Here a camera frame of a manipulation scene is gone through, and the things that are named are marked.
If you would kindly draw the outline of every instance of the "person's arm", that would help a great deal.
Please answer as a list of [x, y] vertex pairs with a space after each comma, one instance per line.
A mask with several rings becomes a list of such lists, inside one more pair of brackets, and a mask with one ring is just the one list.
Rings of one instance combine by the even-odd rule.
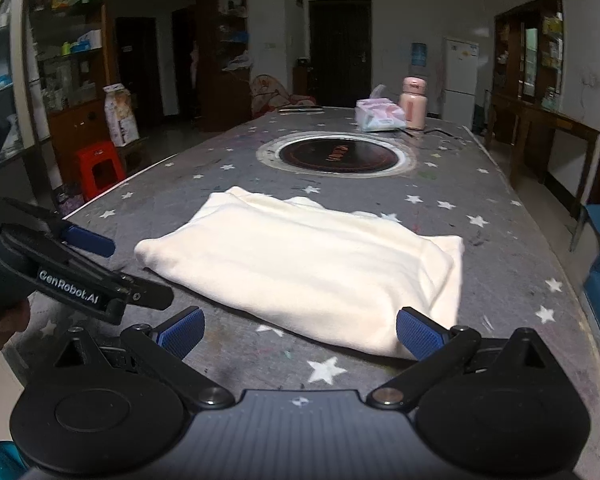
[[29, 300], [22, 300], [10, 308], [0, 320], [0, 350], [16, 332], [24, 332], [29, 325]]

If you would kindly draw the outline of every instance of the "thermos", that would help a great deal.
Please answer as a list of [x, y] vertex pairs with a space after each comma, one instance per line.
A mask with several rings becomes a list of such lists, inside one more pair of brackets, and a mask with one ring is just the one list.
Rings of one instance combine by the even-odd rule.
[[424, 130], [424, 121], [427, 116], [427, 82], [419, 77], [407, 77], [402, 83], [400, 108], [404, 110], [407, 128], [411, 130]]

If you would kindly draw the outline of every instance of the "wooden desk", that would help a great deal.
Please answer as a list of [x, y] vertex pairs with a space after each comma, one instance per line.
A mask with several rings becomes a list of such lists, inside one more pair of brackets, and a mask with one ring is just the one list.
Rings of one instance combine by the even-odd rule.
[[585, 155], [584, 167], [582, 168], [578, 191], [571, 209], [571, 214], [577, 216], [580, 210], [580, 202], [582, 201], [584, 187], [587, 184], [587, 177], [589, 176], [589, 171], [591, 169], [593, 153], [596, 149], [596, 140], [598, 139], [600, 132], [558, 112], [546, 110], [538, 105], [524, 102], [515, 97], [494, 94], [491, 97], [489, 123], [487, 134], [484, 138], [484, 147], [487, 150], [491, 145], [491, 139], [493, 139], [493, 125], [496, 122], [497, 113], [502, 110], [508, 110], [518, 117], [518, 120], [516, 121], [516, 131], [514, 132], [515, 142], [511, 157], [511, 173], [509, 175], [511, 186], [514, 189], [516, 188], [520, 177], [520, 166], [524, 163], [526, 138], [528, 137], [531, 123], [544, 124], [544, 126], [564, 131], [567, 134], [586, 141], [587, 152]]

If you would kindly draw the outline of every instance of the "cloth fold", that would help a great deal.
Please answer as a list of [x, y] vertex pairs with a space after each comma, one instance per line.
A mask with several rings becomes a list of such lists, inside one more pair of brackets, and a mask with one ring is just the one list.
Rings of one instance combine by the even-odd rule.
[[456, 322], [462, 238], [239, 187], [212, 193], [185, 225], [142, 240], [136, 257], [167, 280], [317, 341], [411, 358], [395, 318], [411, 306]]

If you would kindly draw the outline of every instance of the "white refrigerator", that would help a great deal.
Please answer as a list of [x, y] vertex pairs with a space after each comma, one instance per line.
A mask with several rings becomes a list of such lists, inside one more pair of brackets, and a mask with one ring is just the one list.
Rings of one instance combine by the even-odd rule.
[[478, 45], [446, 38], [444, 47], [442, 119], [471, 130], [474, 124], [475, 88], [478, 83]]

